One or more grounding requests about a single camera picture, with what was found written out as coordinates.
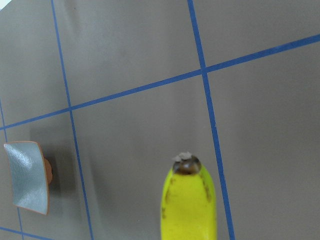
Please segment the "grey square plate orange rim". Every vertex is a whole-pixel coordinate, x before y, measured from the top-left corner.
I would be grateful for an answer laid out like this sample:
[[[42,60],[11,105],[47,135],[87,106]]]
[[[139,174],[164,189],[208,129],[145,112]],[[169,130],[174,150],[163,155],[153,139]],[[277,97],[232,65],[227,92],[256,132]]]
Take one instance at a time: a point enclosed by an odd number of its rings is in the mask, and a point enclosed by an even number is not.
[[[49,184],[52,166],[36,141],[3,144],[12,185],[12,203],[22,209],[47,215],[50,208]]]

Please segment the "brown paper table mat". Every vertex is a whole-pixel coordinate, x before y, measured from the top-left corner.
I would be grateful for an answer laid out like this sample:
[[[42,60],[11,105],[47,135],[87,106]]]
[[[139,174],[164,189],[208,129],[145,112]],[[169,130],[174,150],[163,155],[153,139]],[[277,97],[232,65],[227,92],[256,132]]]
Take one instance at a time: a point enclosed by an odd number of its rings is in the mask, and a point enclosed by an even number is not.
[[[320,237],[317,0],[13,0],[0,12],[0,141],[50,161],[49,213],[12,202],[3,240],[158,240],[191,152],[220,240]]]

